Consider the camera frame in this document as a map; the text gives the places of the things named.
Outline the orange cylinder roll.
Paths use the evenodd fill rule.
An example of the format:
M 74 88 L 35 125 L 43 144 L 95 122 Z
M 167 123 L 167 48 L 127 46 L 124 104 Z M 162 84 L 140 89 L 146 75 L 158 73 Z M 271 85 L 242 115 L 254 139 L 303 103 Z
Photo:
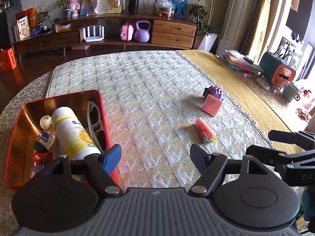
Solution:
M 216 133 L 210 128 L 203 118 L 197 118 L 194 125 L 203 143 L 210 143 L 217 140 Z

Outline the white yellow supplement bottle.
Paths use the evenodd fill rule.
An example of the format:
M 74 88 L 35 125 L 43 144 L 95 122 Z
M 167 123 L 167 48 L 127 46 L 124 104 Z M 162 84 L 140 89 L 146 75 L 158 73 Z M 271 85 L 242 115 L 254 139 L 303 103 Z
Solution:
M 70 160 L 83 160 L 88 155 L 101 154 L 71 108 L 60 107 L 51 118 L 62 153 Z

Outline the pink cube block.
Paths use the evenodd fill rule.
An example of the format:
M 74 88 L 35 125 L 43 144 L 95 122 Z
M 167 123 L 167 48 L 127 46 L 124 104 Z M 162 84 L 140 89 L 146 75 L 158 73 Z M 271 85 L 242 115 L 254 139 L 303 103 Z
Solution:
M 203 105 L 201 106 L 201 109 L 212 116 L 216 116 L 219 109 L 221 108 L 221 105 L 222 105 L 221 100 L 218 100 L 216 97 L 212 95 L 207 95 Z

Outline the small blue-label bottle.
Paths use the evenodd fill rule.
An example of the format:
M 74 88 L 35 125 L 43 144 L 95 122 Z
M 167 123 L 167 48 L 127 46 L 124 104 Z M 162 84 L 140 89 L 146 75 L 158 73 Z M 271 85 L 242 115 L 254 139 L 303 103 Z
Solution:
M 47 153 L 53 146 L 55 138 L 52 132 L 44 130 L 35 139 L 33 149 L 39 153 Z

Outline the small white egg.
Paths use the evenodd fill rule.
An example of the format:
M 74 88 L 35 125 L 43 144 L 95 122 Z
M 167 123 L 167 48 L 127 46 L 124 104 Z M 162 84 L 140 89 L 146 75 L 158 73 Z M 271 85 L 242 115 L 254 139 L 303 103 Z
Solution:
M 48 130 L 52 126 L 52 118 L 49 115 L 45 115 L 40 119 L 40 127 L 44 130 Z

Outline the purple spiky toy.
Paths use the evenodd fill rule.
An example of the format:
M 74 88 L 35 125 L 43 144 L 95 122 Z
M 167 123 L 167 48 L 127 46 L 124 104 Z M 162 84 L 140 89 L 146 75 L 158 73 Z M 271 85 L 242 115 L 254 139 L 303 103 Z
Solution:
M 209 95 L 220 101 L 224 100 L 223 90 L 218 86 L 210 86 L 208 88 L 205 88 L 205 90 L 203 91 L 203 97 L 206 98 Z

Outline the green mug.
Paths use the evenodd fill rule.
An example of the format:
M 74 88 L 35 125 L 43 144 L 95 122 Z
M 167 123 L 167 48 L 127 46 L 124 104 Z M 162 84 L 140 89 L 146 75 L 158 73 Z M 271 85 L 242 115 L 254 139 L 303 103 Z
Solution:
M 299 101 L 301 99 L 298 88 L 292 82 L 287 82 L 283 90 L 283 97 L 289 102 L 292 100 Z

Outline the green orange storage box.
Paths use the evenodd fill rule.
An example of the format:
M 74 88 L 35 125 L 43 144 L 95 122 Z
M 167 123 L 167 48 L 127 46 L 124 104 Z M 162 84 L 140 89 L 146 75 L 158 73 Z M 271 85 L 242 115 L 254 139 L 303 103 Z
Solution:
M 272 85 L 276 86 L 280 80 L 280 74 L 292 82 L 296 71 L 283 60 L 272 53 L 265 52 L 260 60 L 259 66 L 263 69 L 262 75 Z

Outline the white wifi router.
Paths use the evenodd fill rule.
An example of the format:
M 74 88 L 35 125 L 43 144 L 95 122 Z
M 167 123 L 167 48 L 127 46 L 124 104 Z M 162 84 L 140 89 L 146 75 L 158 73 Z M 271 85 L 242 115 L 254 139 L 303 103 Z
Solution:
M 102 25 L 91 25 L 83 27 L 83 41 L 86 43 L 103 41 L 105 37 L 105 27 Z

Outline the pink toy case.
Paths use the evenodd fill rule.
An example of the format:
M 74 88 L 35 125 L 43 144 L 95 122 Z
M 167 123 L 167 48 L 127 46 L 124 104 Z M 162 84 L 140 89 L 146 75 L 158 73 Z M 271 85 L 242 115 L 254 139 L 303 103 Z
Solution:
M 123 23 L 123 25 L 121 25 L 121 28 L 120 28 L 120 40 L 122 41 L 132 40 L 133 31 L 134 31 L 134 26 L 131 23 L 129 22 Z

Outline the purple kettlebell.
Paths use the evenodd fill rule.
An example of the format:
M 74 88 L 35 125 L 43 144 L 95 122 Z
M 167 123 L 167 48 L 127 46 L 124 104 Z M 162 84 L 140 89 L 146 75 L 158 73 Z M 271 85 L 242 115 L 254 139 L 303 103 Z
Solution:
M 147 24 L 147 28 L 140 28 L 139 24 L 144 23 Z M 151 27 L 151 23 L 147 20 L 138 20 L 135 24 L 136 32 L 134 33 L 134 39 L 140 43 L 147 43 L 149 41 L 150 35 L 149 30 Z

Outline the wooden TV console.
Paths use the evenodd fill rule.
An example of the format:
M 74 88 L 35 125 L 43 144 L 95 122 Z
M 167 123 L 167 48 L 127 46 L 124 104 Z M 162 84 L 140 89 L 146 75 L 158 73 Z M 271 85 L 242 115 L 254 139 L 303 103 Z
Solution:
M 138 20 L 147 20 L 151 23 L 149 30 L 149 41 L 140 43 L 134 38 L 130 41 L 120 40 L 120 28 L 125 22 L 134 26 Z M 105 37 L 103 41 L 86 43 L 83 41 L 83 27 L 91 25 L 102 25 L 105 27 Z M 125 50 L 130 46 L 152 46 L 162 48 L 172 48 L 180 50 L 190 50 L 194 47 L 197 37 L 198 26 L 188 19 L 169 19 L 153 14 L 102 14 L 92 16 L 78 16 L 73 19 L 61 20 L 55 24 L 55 32 L 51 34 L 38 34 L 35 37 L 26 38 L 13 44 L 13 49 L 17 55 L 27 52 L 35 52 L 49 49 L 65 50 L 71 46 L 84 45 L 116 45 L 122 46 Z

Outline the orange gift bag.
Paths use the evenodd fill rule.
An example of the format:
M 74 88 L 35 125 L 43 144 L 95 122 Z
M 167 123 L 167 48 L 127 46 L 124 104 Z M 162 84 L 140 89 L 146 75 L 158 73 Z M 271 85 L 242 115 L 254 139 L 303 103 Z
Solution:
M 12 48 L 0 51 L 0 70 L 13 70 L 17 67 L 16 57 Z

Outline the tall green potted plant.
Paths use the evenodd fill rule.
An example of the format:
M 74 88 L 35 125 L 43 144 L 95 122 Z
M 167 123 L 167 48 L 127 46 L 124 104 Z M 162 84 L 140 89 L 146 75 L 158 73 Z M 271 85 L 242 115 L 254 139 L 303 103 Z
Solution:
M 196 0 L 196 3 L 190 4 L 188 13 L 198 26 L 198 35 L 219 34 L 218 29 L 211 25 L 215 4 L 216 0 Z

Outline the white plastic frame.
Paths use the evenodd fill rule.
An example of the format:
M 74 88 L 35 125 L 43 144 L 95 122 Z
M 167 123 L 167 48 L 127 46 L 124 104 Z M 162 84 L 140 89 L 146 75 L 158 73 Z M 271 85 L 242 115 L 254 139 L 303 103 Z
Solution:
M 89 135 L 101 153 L 104 153 L 107 149 L 104 124 L 101 118 L 100 109 L 92 101 L 88 102 L 86 117 Z

